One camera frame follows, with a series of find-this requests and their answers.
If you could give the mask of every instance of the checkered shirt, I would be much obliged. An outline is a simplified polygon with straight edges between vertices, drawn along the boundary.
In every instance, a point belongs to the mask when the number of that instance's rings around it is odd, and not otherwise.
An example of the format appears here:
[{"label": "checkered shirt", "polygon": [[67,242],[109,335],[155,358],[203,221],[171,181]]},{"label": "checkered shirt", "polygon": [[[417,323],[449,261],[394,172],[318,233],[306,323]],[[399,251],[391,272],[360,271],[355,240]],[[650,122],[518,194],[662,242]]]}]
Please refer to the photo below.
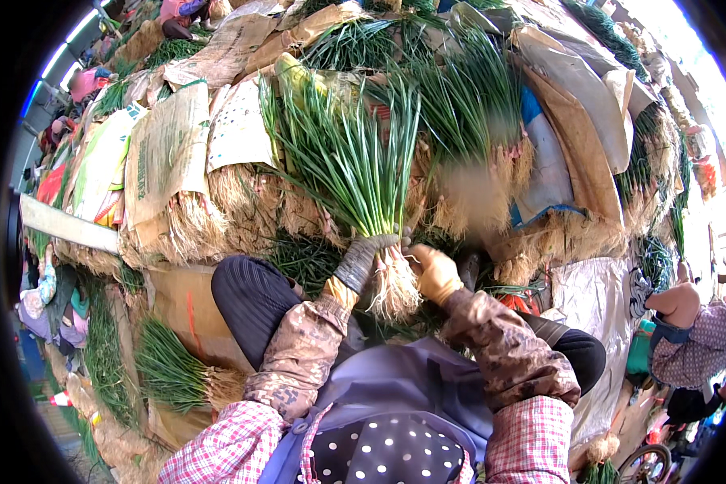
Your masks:
[{"label": "checkered shirt", "polygon": [[[312,476],[310,445],[323,415],[314,419],[303,440],[301,473]],[[495,432],[487,447],[486,482],[570,482],[567,448],[570,444],[571,408],[563,401],[536,396],[514,403],[495,414]],[[232,403],[218,421],[206,428],[164,464],[159,483],[230,482],[256,484],[285,423],[273,408],[261,403]],[[473,470],[468,453],[456,483],[470,482]]]}]

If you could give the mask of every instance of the pink clothing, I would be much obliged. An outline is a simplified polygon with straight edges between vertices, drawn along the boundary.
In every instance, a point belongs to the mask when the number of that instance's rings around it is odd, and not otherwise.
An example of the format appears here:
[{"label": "pink clothing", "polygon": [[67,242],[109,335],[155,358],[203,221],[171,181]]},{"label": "pink clothing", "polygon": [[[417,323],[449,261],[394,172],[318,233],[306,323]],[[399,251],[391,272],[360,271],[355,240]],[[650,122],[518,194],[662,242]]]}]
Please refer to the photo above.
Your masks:
[{"label": "pink clothing", "polygon": [[[325,411],[315,418],[303,441],[303,482],[320,478],[312,465],[310,446]],[[549,396],[534,396],[498,411],[485,456],[487,482],[570,482],[567,451],[572,421],[570,406]],[[257,484],[286,429],[280,413],[268,405],[231,403],[217,422],[167,460],[158,482]],[[467,458],[465,452],[455,482],[472,480],[473,470]]]},{"label": "pink clothing", "polygon": [[89,318],[83,319],[77,312],[73,311],[73,325],[80,334],[89,334]]},{"label": "pink clothing", "polygon": [[699,308],[685,343],[659,340],[651,370],[662,382],[678,388],[702,388],[726,368],[726,303],[713,301]]},{"label": "pink clothing", "polygon": [[81,102],[89,92],[97,89],[97,69],[89,69],[79,74],[75,85],[70,88],[70,95],[73,96],[74,102]]},{"label": "pink clothing", "polygon": [[162,9],[159,11],[159,21],[162,25],[164,25],[164,22],[167,20],[176,19],[179,24],[187,27],[191,24],[191,19],[180,14],[180,7],[190,1],[191,0],[164,0],[164,2],[162,2]]}]

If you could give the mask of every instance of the camouflage sleeve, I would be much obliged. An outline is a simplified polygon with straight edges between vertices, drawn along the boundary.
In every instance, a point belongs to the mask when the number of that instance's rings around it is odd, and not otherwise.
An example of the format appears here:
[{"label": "camouflage sleeve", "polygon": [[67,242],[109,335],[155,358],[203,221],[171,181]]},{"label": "camouflage sleeve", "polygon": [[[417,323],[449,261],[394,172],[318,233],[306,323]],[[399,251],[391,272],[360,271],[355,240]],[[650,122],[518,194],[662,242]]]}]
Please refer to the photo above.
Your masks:
[{"label": "camouflage sleeve", "polygon": [[326,292],[291,308],[271,337],[261,370],[248,377],[244,399],[270,405],[289,423],[306,415],[347,336],[349,316]]},{"label": "camouflage sleeve", "polygon": [[486,380],[490,410],[540,395],[575,407],[581,387],[570,362],[551,351],[514,311],[482,291],[467,289],[452,294],[444,309],[450,318],[442,332],[473,352]]}]

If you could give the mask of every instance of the hand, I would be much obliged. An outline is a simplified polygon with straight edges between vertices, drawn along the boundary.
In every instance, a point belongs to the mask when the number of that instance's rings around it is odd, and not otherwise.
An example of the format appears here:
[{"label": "hand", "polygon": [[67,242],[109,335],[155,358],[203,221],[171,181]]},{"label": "hand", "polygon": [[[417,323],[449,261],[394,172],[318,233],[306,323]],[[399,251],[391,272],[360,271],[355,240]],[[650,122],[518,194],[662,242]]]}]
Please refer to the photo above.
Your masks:
[{"label": "hand", "polygon": [[457,275],[455,261],[440,250],[417,244],[405,253],[413,256],[419,263],[412,264],[419,292],[437,305],[443,306],[449,296],[465,287]]},{"label": "hand", "polygon": [[334,271],[344,285],[356,294],[363,294],[368,280],[374,274],[374,255],[377,251],[398,243],[397,234],[364,237],[358,235],[350,244],[341,264]]}]

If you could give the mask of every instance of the gray rubber glove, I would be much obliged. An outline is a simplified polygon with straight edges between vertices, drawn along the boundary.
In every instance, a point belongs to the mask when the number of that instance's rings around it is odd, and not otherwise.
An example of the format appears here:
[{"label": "gray rubber glove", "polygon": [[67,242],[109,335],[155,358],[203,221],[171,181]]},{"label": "gray rubber glove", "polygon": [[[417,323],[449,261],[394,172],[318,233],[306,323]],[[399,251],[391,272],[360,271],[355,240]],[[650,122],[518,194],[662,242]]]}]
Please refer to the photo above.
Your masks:
[{"label": "gray rubber glove", "polygon": [[397,234],[364,237],[358,235],[350,244],[334,276],[358,295],[363,294],[368,280],[374,274],[374,255],[385,247],[398,243]]}]

